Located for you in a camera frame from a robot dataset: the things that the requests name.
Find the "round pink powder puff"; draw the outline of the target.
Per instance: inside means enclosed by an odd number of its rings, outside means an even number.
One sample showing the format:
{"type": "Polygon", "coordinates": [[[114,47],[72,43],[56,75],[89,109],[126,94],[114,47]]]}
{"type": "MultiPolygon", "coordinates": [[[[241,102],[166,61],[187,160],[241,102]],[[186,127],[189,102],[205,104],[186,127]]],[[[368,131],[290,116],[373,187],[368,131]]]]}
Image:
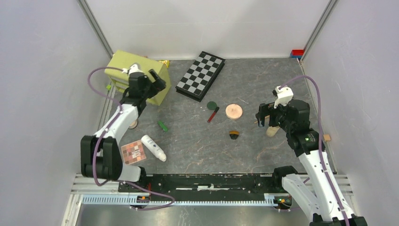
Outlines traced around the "round pink powder puff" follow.
{"type": "Polygon", "coordinates": [[[243,110],[238,104],[230,104],[226,107],[225,114],[229,119],[236,120],[242,116],[243,110]]]}

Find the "black kabuki brush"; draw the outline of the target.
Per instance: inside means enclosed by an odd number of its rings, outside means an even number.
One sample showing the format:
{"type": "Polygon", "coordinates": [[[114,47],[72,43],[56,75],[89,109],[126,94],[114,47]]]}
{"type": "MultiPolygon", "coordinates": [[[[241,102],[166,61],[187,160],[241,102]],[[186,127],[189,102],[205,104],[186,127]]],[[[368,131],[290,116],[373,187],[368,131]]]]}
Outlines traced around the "black kabuki brush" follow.
{"type": "Polygon", "coordinates": [[[236,130],[229,131],[229,136],[232,140],[236,140],[239,137],[240,133],[236,130]]]}

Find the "red black lip pencil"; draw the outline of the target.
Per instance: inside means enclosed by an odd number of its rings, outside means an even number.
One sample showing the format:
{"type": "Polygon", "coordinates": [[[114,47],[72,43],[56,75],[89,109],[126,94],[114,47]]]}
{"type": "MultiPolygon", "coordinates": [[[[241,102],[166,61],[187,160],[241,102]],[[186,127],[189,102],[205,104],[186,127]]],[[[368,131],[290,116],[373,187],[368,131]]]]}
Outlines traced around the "red black lip pencil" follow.
{"type": "Polygon", "coordinates": [[[217,112],[219,111],[219,107],[216,107],[213,111],[213,113],[211,114],[211,116],[209,117],[209,119],[207,120],[208,123],[210,123],[212,121],[212,119],[214,118],[214,116],[217,114],[217,112]]]}

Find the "dark green round compact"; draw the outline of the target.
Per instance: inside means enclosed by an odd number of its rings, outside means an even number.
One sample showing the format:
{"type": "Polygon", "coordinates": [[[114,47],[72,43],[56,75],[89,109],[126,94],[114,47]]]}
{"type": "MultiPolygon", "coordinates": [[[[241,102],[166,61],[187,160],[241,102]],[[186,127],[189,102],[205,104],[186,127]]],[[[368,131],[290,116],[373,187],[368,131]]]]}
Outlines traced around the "dark green round compact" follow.
{"type": "Polygon", "coordinates": [[[208,108],[209,110],[215,110],[217,107],[218,107],[218,105],[217,105],[217,103],[214,102],[214,101],[209,101],[209,102],[207,103],[207,108],[208,108]]]}

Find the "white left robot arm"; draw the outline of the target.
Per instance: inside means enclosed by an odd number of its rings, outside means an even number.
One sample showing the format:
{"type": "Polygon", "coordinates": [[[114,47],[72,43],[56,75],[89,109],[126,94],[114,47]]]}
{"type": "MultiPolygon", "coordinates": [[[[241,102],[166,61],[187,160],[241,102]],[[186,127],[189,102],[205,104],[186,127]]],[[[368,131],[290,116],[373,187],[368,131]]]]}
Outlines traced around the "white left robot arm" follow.
{"type": "Polygon", "coordinates": [[[154,81],[142,72],[131,73],[129,87],[115,114],[94,135],[82,138],[80,161],[83,176],[116,181],[122,175],[124,162],[119,148],[121,138],[144,111],[146,100],[166,88],[166,82],[153,69],[149,74],[154,81]]]}

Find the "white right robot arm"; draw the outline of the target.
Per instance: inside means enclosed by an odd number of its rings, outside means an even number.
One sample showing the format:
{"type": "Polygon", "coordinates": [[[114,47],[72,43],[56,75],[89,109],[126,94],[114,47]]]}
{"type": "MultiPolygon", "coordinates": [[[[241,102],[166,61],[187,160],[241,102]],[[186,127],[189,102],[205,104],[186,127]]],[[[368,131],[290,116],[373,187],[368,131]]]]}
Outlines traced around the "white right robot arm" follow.
{"type": "Polygon", "coordinates": [[[356,216],[347,203],[331,171],[323,145],[323,131],[310,128],[310,106],[294,99],[287,82],[273,91],[276,100],[261,104],[255,115],[263,127],[269,119],[266,134],[274,136],[279,129],[286,133],[288,145],[304,166],[314,191],[311,192],[292,166],[276,168],[272,187],[277,192],[287,191],[308,216],[311,226],[365,226],[364,217],[356,216]]]}

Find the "yellow owl toy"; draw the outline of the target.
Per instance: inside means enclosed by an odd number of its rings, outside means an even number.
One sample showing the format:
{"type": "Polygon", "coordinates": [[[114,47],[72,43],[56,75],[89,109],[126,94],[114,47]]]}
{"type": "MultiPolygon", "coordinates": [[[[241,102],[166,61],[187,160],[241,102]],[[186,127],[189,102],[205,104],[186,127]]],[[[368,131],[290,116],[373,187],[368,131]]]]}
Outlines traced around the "yellow owl toy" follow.
{"type": "Polygon", "coordinates": [[[169,66],[170,66],[169,60],[159,60],[159,62],[163,63],[166,66],[166,68],[169,68],[169,66]]]}

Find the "black white chessboard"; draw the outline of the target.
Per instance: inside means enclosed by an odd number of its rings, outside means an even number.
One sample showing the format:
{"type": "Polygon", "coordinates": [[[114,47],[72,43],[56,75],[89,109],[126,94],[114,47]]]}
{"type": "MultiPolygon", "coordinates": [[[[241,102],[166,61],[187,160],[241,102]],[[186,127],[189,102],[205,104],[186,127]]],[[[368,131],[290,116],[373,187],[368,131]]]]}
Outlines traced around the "black white chessboard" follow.
{"type": "Polygon", "coordinates": [[[176,92],[201,102],[225,65],[225,59],[202,51],[176,85],[176,92]]]}

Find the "green lipstick tube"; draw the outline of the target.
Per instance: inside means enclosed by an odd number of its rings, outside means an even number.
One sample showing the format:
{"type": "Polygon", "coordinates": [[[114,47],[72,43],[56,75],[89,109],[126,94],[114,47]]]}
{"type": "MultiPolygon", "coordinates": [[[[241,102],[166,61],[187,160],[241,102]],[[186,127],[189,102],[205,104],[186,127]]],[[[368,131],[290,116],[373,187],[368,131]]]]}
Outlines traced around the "green lipstick tube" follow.
{"type": "Polygon", "coordinates": [[[168,127],[165,125],[163,121],[158,121],[158,125],[162,128],[164,132],[168,131],[168,127]]]}

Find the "small round cream jar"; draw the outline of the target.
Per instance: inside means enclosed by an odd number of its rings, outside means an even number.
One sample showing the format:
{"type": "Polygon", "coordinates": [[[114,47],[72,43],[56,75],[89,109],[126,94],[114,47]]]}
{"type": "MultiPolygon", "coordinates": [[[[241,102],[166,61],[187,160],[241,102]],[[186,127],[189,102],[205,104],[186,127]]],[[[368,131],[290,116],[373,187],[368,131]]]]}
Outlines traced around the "small round cream jar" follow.
{"type": "Polygon", "coordinates": [[[135,129],[138,126],[138,120],[134,120],[128,127],[128,129],[135,129]]]}

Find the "red blue blocks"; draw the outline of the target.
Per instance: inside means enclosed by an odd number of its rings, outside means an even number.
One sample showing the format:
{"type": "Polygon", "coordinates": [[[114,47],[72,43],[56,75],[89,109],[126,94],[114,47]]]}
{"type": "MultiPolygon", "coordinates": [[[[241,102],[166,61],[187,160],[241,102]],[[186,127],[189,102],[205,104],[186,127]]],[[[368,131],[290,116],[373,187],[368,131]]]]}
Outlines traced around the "red blue blocks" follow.
{"type": "Polygon", "coordinates": [[[290,52],[290,58],[298,58],[301,59],[304,55],[303,49],[293,49],[290,52]]]}

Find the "small wooden cube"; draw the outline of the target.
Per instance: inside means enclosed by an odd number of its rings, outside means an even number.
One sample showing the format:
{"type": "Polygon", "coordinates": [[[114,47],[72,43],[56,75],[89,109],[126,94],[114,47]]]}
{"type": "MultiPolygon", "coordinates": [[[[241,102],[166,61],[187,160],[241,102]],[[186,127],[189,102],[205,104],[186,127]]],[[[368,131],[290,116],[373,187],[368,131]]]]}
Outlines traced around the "small wooden cube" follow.
{"type": "Polygon", "coordinates": [[[324,134],[324,135],[323,135],[323,139],[324,139],[325,142],[331,141],[331,137],[330,137],[329,134],[324,134]]]}

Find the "white lotion tube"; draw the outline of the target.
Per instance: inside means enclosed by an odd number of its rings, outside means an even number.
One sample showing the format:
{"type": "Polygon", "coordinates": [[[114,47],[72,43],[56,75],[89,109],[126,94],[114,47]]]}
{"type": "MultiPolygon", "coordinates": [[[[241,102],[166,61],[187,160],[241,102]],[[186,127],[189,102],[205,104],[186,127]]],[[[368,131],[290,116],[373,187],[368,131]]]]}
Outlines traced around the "white lotion tube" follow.
{"type": "Polygon", "coordinates": [[[165,162],[167,156],[164,151],[155,143],[155,141],[148,135],[144,135],[141,138],[142,144],[159,160],[165,162]]]}

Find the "eyeshadow palette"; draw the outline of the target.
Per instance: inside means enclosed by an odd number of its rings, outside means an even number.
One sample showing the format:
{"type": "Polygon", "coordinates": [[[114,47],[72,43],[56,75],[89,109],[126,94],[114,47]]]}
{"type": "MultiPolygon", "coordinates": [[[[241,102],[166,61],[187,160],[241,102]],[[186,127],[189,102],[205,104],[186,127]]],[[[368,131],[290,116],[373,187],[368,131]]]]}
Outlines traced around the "eyeshadow palette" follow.
{"type": "Polygon", "coordinates": [[[121,152],[123,162],[126,165],[131,165],[147,159],[141,140],[122,146],[121,152]]]}

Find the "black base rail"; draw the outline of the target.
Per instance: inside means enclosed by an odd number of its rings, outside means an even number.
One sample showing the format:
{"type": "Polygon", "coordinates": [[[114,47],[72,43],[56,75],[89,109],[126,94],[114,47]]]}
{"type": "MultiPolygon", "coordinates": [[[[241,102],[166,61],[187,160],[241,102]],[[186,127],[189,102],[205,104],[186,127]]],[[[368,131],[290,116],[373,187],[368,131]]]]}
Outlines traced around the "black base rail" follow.
{"type": "Polygon", "coordinates": [[[262,201],[264,194],[284,194],[272,174],[152,174],[137,185],[170,195],[177,202],[262,201]]]}

